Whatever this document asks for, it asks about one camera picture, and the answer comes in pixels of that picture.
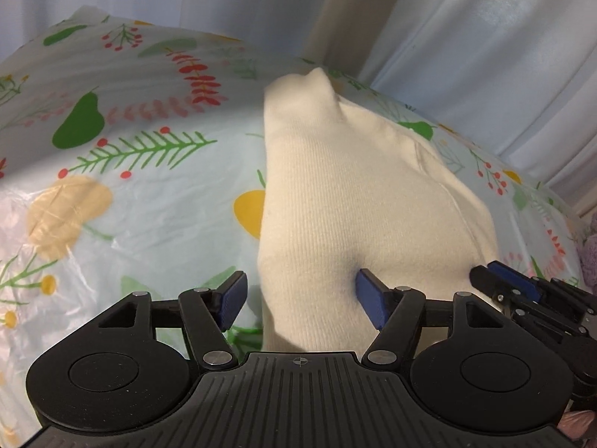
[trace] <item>red berry print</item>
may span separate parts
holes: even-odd
[[[505,180],[501,180],[501,173],[494,172],[491,169],[491,163],[483,160],[473,150],[469,151],[475,159],[477,165],[477,175],[479,175],[481,178],[487,179],[487,186],[491,190],[495,190],[498,195],[504,195],[504,192],[508,192],[508,182],[506,182]]]
[[[137,30],[138,28],[130,27],[126,24],[122,24],[117,26],[116,28],[113,28],[111,31],[109,31],[106,35],[104,35],[101,38],[102,40],[108,40],[109,38],[111,38],[111,40],[107,44],[105,44],[104,47],[106,49],[112,47],[114,51],[119,52],[120,50],[124,50],[125,47],[128,46],[138,46],[142,42],[141,38],[143,36],[141,34],[136,33]]]

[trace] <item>white curtain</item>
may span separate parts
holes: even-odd
[[[0,59],[83,4],[320,55],[526,170],[579,213],[597,205],[597,0],[0,0]],[[351,19],[344,33],[325,31],[330,12]]]

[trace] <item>green leaf print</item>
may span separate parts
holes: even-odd
[[[173,38],[171,40],[162,40],[147,47],[139,52],[138,57],[149,57],[161,53],[183,52],[184,50],[193,50],[197,48],[197,41],[194,38]]]
[[[82,173],[92,172],[97,166],[100,166],[100,173],[104,173],[108,165],[111,164],[112,169],[117,169],[129,158],[133,158],[127,169],[129,171],[138,164],[141,169],[147,167],[154,158],[156,167],[164,163],[172,170],[197,150],[217,142],[217,140],[206,140],[198,131],[193,134],[195,136],[183,131],[180,138],[165,127],[160,132],[141,131],[131,140],[118,138],[119,141],[116,142],[118,145],[107,139],[101,139],[89,152],[87,158],[78,156],[79,164],[68,170],[65,169],[65,173],[77,170]]]
[[[541,268],[537,264],[537,261],[535,260],[535,258],[533,258],[532,256],[531,256],[531,262],[532,262],[532,268],[535,270],[535,274],[537,275],[537,278],[545,279],[545,276],[543,275]]]
[[[524,193],[522,187],[514,181],[512,181],[512,186],[514,187],[514,197],[512,198],[512,201],[518,210],[523,210],[528,203],[526,193]]]
[[[259,352],[263,344],[263,328],[244,329],[232,326],[226,340],[241,362],[249,352]]]
[[[230,278],[232,276],[232,273],[234,273],[236,270],[236,266],[228,267],[221,273],[218,273],[216,276],[211,277],[209,280],[205,281],[205,283],[200,285],[199,288],[209,288],[210,290],[217,288],[228,278]]]
[[[49,37],[44,38],[44,45],[47,47],[49,45],[53,45],[61,40],[64,40],[67,37],[70,37],[74,34],[77,30],[82,30],[87,28],[87,25],[75,25],[73,27],[62,29],[55,34],[50,35]]]

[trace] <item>white sock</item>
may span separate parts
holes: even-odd
[[[360,268],[451,300],[497,258],[488,210],[434,148],[337,96],[321,69],[266,89],[265,143],[264,351],[360,358],[377,334],[356,299]]]

